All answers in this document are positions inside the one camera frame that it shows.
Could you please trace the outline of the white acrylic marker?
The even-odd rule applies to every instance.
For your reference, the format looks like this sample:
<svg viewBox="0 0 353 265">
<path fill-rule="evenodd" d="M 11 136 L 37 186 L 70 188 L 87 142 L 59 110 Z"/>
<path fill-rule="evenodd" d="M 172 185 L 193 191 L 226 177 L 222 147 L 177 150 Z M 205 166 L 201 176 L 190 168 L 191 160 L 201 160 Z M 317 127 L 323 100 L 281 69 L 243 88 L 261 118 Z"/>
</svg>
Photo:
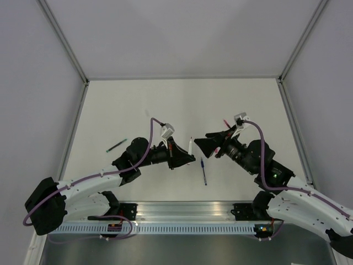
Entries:
<svg viewBox="0 0 353 265">
<path fill-rule="evenodd" d="M 189 140 L 188 155 L 192 155 L 192 137 Z"/>
</svg>

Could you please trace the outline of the blue ballpoint pen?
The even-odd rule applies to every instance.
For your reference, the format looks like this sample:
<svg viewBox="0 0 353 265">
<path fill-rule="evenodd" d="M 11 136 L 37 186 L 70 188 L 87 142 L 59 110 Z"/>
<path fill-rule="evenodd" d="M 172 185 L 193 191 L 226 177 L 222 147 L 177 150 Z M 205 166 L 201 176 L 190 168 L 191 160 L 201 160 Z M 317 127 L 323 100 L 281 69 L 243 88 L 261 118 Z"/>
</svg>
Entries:
<svg viewBox="0 0 353 265">
<path fill-rule="evenodd" d="M 200 158 L 200 164 L 201 164 L 201 168 L 202 168 L 202 174 L 203 174 L 204 185 L 207 186 L 207 179 L 206 179 L 206 172 L 205 172 L 205 164 L 204 164 L 204 160 L 203 160 L 202 157 Z"/>
</svg>

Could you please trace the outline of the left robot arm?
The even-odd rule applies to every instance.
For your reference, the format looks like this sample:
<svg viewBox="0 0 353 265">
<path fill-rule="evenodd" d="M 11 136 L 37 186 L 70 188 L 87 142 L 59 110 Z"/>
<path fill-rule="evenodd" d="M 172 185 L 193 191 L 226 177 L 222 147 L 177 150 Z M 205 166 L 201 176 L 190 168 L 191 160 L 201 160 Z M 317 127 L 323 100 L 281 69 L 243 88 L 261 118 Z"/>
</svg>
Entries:
<svg viewBox="0 0 353 265">
<path fill-rule="evenodd" d="M 58 182 L 51 177 L 43 179 L 24 204 L 28 213 L 23 224 L 43 236 L 70 219 L 113 220 L 119 216 L 120 205 L 111 188 L 134 181 L 142 167 L 166 163 L 169 169 L 176 169 L 195 160 L 192 143 L 185 150 L 171 136 L 158 145 L 137 137 L 119 158 L 96 174 Z"/>
</svg>

